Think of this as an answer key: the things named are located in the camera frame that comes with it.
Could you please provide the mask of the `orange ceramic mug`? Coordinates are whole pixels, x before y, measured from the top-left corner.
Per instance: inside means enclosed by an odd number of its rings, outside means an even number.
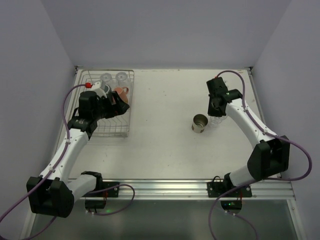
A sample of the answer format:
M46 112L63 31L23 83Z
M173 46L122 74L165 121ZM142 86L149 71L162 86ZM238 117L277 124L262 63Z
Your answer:
M128 93L129 93L129 88L126 86L123 87L116 87L114 88L114 91L119 95L119 97L122 99L122 101L124 101L126 104L129 103L129 99L128 99Z

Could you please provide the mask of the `clear faceted glass cup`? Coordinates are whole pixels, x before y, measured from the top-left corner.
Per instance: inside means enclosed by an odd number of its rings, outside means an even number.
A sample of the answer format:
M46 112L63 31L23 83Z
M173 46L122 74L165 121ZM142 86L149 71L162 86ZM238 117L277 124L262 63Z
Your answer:
M208 120L209 127L211 128L217 128L219 124L221 124L224 120L227 119L227 115L217 117L217 116L210 116Z

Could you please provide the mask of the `metal tin cup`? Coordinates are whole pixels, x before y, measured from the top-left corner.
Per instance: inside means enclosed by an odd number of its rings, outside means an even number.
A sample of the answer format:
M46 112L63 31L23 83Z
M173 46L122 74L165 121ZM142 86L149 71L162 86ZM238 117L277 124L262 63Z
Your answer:
M203 133L208 124L208 118L203 114L196 114L192 119L191 129L193 132Z

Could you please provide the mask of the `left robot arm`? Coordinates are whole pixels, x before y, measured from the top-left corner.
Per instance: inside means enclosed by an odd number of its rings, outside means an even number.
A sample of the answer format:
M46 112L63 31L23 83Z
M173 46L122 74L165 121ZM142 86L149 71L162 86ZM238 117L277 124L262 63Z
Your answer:
M30 177L26 183L33 213L66 218L81 197L102 192L104 184L99 172L84 171L71 182L69 175L98 121L123 115L129 108L115 91L102 96L94 91L80 94L78 107L67 123L64 140L54 157L38 177Z

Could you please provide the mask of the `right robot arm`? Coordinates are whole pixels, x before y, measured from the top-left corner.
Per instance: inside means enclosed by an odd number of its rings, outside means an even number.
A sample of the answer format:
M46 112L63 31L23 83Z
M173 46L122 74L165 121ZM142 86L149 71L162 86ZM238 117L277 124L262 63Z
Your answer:
M208 115L230 117L249 140L253 150L247 163L224 175L220 182L212 182L212 188L225 193L251 181L261 181L289 168L290 144L268 134L274 134L255 115L250 119L248 107L241 92L229 90L221 77L206 82L209 92Z

